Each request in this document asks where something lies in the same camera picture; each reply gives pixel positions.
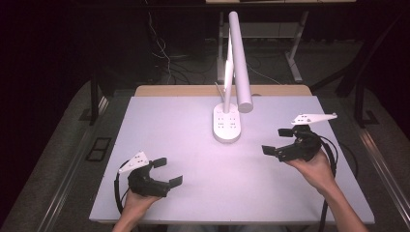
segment floor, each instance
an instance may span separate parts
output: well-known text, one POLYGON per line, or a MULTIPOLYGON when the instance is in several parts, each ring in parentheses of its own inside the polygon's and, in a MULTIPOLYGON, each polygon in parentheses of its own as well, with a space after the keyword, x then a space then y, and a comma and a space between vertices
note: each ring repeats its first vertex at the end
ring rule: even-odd
MULTIPOLYGON (((160 59, 161 79, 157 84, 215 84, 217 44, 215 40, 207 40, 205 44, 201 57, 192 58, 174 50, 167 54, 172 62, 160 59)), ((283 56, 291 45, 290 41, 249 39, 244 41, 244 45, 250 84, 294 84, 283 56)), ((295 60, 303 84, 310 86, 345 67, 361 45, 353 41, 301 43, 295 60)), ((352 119, 354 95, 338 98, 335 95, 337 84, 338 80, 313 95, 319 98, 325 112, 337 112, 339 115, 331 126, 374 213, 375 224, 368 228, 370 231, 407 231, 410 227, 397 209, 383 175, 375 168, 371 151, 364 145, 363 130, 352 119)), ((89 83, 78 91, 1 232, 111 230, 111 225, 90 221, 88 216, 133 92, 118 90, 114 96, 103 98, 101 116, 94 126, 90 126, 87 121, 89 83), (85 160, 99 137, 111 138, 104 159, 100 162, 85 160)), ((365 100, 365 109, 371 110, 379 121, 378 125, 366 127, 371 142, 376 145, 372 152, 380 153, 386 160, 399 189, 408 198, 410 174, 407 167, 410 159, 406 155, 410 152, 410 142, 371 92, 366 91, 365 100)), ((289 229, 295 232, 316 231, 317 225, 289 226, 289 229)), ((328 225, 325 231, 336 229, 328 225)))

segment hand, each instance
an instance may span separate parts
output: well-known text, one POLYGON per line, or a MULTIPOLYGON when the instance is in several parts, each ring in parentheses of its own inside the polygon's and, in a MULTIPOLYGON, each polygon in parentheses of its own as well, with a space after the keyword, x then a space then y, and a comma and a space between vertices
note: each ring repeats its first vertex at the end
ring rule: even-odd
POLYGON ((295 159, 287 164, 298 169, 305 179, 325 197, 340 232, 363 231, 367 228, 350 206, 332 173, 326 154, 320 150, 310 161, 295 159))
POLYGON ((319 150, 316 156, 310 161, 294 159, 287 161, 287 164, 295 167, 319 193, 324 194, 327 188, 336 185, 326 154, 319 150))
POLYGON ((136 227, 136 224, 145 215, 151 205, 160 199, 161 198, 157 196, 141 196, 129 190, 123 213, 112 231, 130 232, 136 227))

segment dark background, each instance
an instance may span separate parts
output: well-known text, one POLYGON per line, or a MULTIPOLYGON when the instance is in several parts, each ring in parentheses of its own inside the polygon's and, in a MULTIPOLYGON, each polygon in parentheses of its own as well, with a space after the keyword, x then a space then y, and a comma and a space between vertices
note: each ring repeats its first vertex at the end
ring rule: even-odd
MULTIPOLYGON (((149 1, 183 4, 184 1, 149 1)), ((358 1, 352 7, 311 9, 304 41, 374 41, 408 1, 358 1)), ((88 1, 82 3, 101 3, 88 1)), ((135 1, 123 1, 135 4, 135 1)), ((95 74, 102 93, 155 83, 154 36, 142 11, 73 8, 69 1, 2 1, 0 6, 1 151, 0 224, 12 208, 78 89, 95 74)), ((291 14, 241 14, 248 20, 286 20, 291 14)), ((198 56, 205 38, 217 37, 219 12, 155 13, 158 33, 174 49, 198 56)), ((407 9, 366 67, 372 90, 410 137, 410 12, 407 9)))

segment black wire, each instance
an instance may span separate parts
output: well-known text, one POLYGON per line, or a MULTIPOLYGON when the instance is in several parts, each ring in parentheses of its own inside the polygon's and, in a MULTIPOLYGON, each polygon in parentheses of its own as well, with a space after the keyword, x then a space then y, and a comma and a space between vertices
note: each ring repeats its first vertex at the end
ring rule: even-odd
POLYGON ((356 158, 356 155, 353 153, 353 151, 348 147, 348 146, 346 146, 345 144, 343 144, 343 143, 341 143, 341 142, 338 142, 338 144, 340 144, 344 149, 346 149, 349 153, 350 153, 350 156, 351 156, 351 158, 353 159, 353 162, 355 163, 355 170, 354 170, 354 172, 353 172, 353 175, 355 176, 355 178, 356 179, 358 179, 358 176, 359 176, 359 163, 358 163, 358 160, 357 160, 357 158, 356 158))
POLYGON ((331 140, 329 140, 328 138, 326 138, 326 137, 323 137, 323 136, 319 136, 319 137, 325 139, 325 140, 328 141, 330 144, 332 144, 332 146, 334 147, 335 152, 336 152, 335 164, 337 164, 337 162, 338 162, 338 151, 337 151, 337 148, 336 148, 335 144, 334 144, 331 140))
MULTIPOLYGON (((323 142, 323 140, 321 140, 322 145, 323 145, 323 147, 325 148, 326 153, 327 153, 328 158, 329 158, 329 163, 330 163, 330 165, 331 165, 332 174, 333 174, 333 176, 335 177, 335 176, 336 176, 336 171, 337 171, 337 161, 338 161, 338 151, 337 151, 337 148, 336 148, 335 144, 334 144, 331 140, 329 140, 328 138, 323 137, 323 136, 319 136, 319 137, 322 138, 322 139, 325 139, 326 141, 328 141, 329 143, 331 143, 332 146, 333 146, 334 149, 335 149, 336 157, 334 157, 334 155, 333 155, 333 153, 332 153, 332 150, 331 150, 329 144, 327 144, 327 143, 323 142)), ((321 215, 321 217, 320 217, 320 224, 319 224, 319 230, 318 230, 319 232, 322 232, 322 231, 324 230, 324 228, 325 228, 327 212, 328 212, 328 202, 326 202, 326 200, 324 200, 324 202, 323 202, 323 207, 322 207, 322 215, 321 215)))
POLYGON ((123 196, 121 197, 121 202, 123 202, 124 197, 126 196, 127 192, 130 190, 130 187, 127 188, 126 192, 124 192, 123 196))

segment black cable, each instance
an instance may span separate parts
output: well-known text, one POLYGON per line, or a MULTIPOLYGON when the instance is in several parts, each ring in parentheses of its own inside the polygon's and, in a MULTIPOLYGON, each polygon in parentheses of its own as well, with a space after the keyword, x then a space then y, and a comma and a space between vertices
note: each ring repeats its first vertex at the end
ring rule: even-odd
MULTIPOLYGON (((336 176, 336 171, 337 171, 337 160, 338 160, 337 148, 336 148, 335 144, 332 141, 330 141, 328 138, 323 137, 323 136, 319 136, 319 137, 327 140, 335 148, 335 152, 337 154, 336 158, 335 158, 329 144, 325 143, 322 139, 320 140, 321 143, 322 143, 322 146, 325 148, 326 154, 328 155, 329 163, 330 163, 331 170, 332 170, 332 174, 335 177, 336 176)), ((319 232, 322 232, 325 228, 327 213, 328 213, 328 202, 326 202, 326 200, 325 200, 323 202, 322 215, 320 217, 320 224, 319 224, 319 230, 318 230, 319 232)))
MULTIPOLYGON (((127 162, 128 160, 125 161, 123 164, 121 164, 120 168, 123 167, 127 162)), ((120 198, 120 173, 119 172, 117 172, 117 175, 114 181, 114 196, 115 196, 115 202, 117 204, 118 211, 120 212, 120 214, 122 214, 124 207, 122 203, 122 198, 120 198)))
POLYGON ((349 153, 351 158, 353 159, 353 162, 355 163, 355 170, 353 172, 353 175, 355 176, 356 179, 358 179, 359 176, 359 163, 358 160, 356 158, 356 155, 353 153, 353 151, 345 144, 341 143, 338 141, 338 144, 340 144, 340 146, 342 146, 344 149, 346 149, 349 153))

